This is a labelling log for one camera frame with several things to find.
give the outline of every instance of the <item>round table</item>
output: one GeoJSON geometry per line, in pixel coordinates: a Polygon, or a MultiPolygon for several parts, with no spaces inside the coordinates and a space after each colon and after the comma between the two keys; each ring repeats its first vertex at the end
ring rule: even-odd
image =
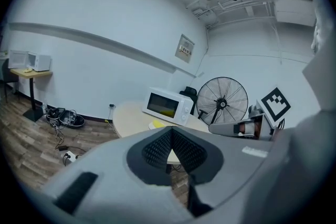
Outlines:
{"type": "MultiPolygon", "coordinates": [[[[143,102],[127,102],[116,107],[113,113],[114,130],[119,137],[126,137],[149,130],[149,124],[153,120],[158,120],[167,126],[179,126],[169,121],[165,121],[142,112],[143,102]]],[[[189,115],[187,128],[209,133],[208,125],[193,115],[189,115]]],[[[174,151],[170,152],[168,164],[180,164],[174,151]]]]}

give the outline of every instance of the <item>wooden tabletop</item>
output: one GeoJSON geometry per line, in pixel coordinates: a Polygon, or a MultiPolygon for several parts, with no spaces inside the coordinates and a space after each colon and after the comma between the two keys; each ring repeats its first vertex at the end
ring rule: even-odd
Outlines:
{"type": "Polygon", "coordinates": [[[24,70],[26,70],[25,68],[24,69],[20,69],[20,68],[12,68],[10,71],[20,77],[23,77],[25,79],[31,79],[31,78],[37,78],[37,77],[43,77],[43,76],[49,76],[52,74],[51,71],[40,71],[40,72],[37,72],[37,71],[31,71],[31,72],[28,72],[28,73],[24,73],[24,70]]]}
{"type": "MultiPolygon", "coordinates": [[[[142,112],[143,102],[127,102],[118,105],[113,113],[114,130],[119,137],[126,137],[149,130],[149,124],[153,120],[158,120],[167,126],[178,126],[172,122],[168,122],[147,113],[142,112]]],[[[193,115],[189,115],[187,128],[209,133],[208,126],[193,115]]],[[[179,159],[174,151],[170,152],[168,164],[180,164],[179,159]]]]}

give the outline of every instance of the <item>black fan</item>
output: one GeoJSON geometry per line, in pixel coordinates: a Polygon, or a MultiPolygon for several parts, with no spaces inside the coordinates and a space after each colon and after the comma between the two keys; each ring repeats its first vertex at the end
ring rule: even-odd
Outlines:
{"type": "Polygon", "coordinates": [[[198,118],[208,125],[240,121],[247,111],[247,93],[234,79],[215,78],[202,86],[196,106],[198,118]]]}

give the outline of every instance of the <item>air conditioner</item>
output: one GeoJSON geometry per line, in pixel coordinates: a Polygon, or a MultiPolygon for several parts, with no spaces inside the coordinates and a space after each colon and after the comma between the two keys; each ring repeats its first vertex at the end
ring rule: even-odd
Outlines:
{"type": "Polygon", "coordinates": [[[274,12],[278,22],[315,25],[316,16],[311,0],[276,0],[274,12]]]}

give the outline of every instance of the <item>table leg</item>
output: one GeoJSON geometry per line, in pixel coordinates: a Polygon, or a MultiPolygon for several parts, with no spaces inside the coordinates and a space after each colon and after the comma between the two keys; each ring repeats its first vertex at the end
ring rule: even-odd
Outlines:
{"type": "Polygon", "coordinates": [[[172,171],[172,165],[171,164],[167,164],[167,166],[166,166],[166,173],[170,174],[171,171],[172,171]]]}
{"type": "Polygon", "coordinates": [[[30,101],[31,101],[31,109],[26,111],[23,116],[25,116],[27,119],[30,119],[34,122],[36,122],[40,117],[43,116],[43,110],[42,108],[36,108],[35,105],[35,98],[34,98],[34,79],[29,79],[29,89],[30,89],[30,101]]]}

